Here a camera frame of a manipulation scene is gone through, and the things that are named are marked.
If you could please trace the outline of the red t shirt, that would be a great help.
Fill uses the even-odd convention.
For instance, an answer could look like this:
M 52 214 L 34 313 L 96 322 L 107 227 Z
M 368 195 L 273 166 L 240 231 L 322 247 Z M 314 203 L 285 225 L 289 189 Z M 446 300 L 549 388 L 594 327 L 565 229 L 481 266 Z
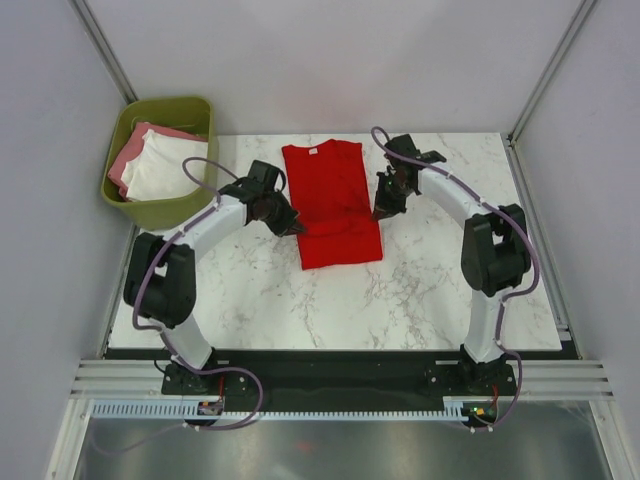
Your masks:
M 309 154 L 312 147 L 318 148 L 318 154 Z M 311 147 L 284 146 L 282 155 L 291 203 L 307 229 L 297 236 L 301 268 L 382 260 L 362 144 L 329 139 Z

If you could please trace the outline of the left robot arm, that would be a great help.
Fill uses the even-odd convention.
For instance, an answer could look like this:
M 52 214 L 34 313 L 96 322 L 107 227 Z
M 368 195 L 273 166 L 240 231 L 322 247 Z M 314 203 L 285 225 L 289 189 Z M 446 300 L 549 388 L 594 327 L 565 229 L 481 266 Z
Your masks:
M 283 193 L 285 173 L 255 160 L 243 177 L 220 190 L 200 182 L 212 200 L 163 234 L 144 232 L 134 241 L 123 290 L 137 331 L 157 333 L 174 362 L 186 368 L 185 382 L 208 393 L 219 382 L 211 363 L 214 349 L 203 336 L 193 311 L 197 300 L 196 265 L 219 242 L 253 221 L 276 236 L 301 234 L 305 227 Z

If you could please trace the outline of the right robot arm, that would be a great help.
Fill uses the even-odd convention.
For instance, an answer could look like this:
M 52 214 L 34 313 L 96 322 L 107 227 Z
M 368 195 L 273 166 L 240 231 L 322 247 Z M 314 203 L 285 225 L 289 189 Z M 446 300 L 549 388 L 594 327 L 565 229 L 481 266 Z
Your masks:
M 539 261 L 529 240 L 526 216 L 517 204 L 495 207 L 446 169 L 436 150 L 420 151 L 409 134 L 391 137 L 375 126 L 371 135 L 388 161 L 379 172 L 372 217 L 404 214 L 407 199 L 425 195 L 461 228 L 461 271 L 472 290 L 471 317 L 461 350 L 458 381 L 467 392 L 483 392 L 493 367 L 507 350 L 500 339 L 507 300 L 527 295 L 540 280 Z

